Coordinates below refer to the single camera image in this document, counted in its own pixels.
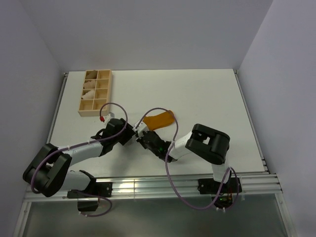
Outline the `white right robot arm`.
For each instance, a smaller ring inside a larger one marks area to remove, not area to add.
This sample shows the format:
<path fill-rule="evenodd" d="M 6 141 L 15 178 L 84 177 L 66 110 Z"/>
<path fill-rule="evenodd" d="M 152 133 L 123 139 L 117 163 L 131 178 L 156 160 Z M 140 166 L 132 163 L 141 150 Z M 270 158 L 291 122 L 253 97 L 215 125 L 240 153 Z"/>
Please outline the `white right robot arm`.
<path fill-rule="evenodd" d="M 212 165 L 215 190 L 223 193 L 231 186 L 229 165 L 226 162 L 226 154 L 230 148 L 228 134 L 202 124 L 195 124 L 187 135 L 171 142 L 162 140 L 144 123 L 135 131 L 136 141 L 159 159 L 175 162 L 183 156 L 195 154 Z"/>

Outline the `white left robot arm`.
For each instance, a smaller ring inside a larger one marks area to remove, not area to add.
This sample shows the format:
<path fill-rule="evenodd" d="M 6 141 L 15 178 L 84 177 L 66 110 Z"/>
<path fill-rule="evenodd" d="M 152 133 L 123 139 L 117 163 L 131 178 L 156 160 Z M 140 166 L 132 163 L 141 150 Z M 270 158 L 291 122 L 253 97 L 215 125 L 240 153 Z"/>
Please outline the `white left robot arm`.
<path fill-rule="evenodd" d="M 132 125 L 122 118 L 112 118 L 87 142 L 63 148 L 47 143 L 24 171 L 23 180 L 45 197 L 60 190 L 78 190 L 84 197 L 91 197 L 96 192 L 96 178 L 83 170 L 71 171 L 70 167 L 104 156 L 114 145 L 125 145 L 134 135 Z"/>

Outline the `mustard yellow striped sock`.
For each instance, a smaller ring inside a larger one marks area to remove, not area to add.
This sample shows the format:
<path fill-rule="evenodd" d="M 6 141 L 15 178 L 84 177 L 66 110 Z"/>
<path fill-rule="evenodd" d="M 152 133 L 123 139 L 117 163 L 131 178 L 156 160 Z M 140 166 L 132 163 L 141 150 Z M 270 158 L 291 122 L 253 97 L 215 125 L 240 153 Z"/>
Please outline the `mustard yellow striped sock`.
<path fill-rule="evenodd" d="M 163 112 L 156 116 L 146 116 L 144 117 L 143 122 L 150 131 L 155 131 L 172 125 L 175 122 L 174 113 L 171 110 L 168 110 L 167 112 Z"/>

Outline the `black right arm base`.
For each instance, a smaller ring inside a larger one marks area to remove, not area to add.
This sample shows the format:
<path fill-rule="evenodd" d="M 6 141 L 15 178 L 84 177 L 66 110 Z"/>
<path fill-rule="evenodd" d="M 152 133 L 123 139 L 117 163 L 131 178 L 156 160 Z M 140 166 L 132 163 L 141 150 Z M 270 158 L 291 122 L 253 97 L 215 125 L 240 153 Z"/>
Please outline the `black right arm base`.
<path fill-rule="evenodd" d="M 216 195 L 220 187 L 220 182 L 214 181 L 211 178 L 198 179 L 197 190 L 201 195 Z M 239 178 L 229 178 L 227 183 L 222 185 L 219 197 L 214 205 L 219 209 L 227 209 L 234 203 L 233 194 L 239 195 L 242 192 L 242 187 Z"/>

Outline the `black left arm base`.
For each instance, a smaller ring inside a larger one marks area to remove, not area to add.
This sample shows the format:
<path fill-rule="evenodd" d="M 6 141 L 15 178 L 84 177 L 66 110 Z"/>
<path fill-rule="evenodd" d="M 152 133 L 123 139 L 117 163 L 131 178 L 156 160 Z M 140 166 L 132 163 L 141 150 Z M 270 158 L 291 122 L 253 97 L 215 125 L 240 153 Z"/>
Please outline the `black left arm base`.
<path fill-rule="evenodd" d="M 68 199 L 80 199 L 80 198 L 97 198 L 96 201 L 77 201 L 77 208 L 81 214 L 88 217 L 98 217 L 110 212 L 113 207 L 109 198 L 112 196 L 113 183 L 112 182 L 95 182 L 89 185 L 84 191 L 71 190 L 67 192 Z M 109 203 L 108 209 L 104 213 L 90 214 L 95 212 L 99 207 L 100 201 L 105 200 Z"/>

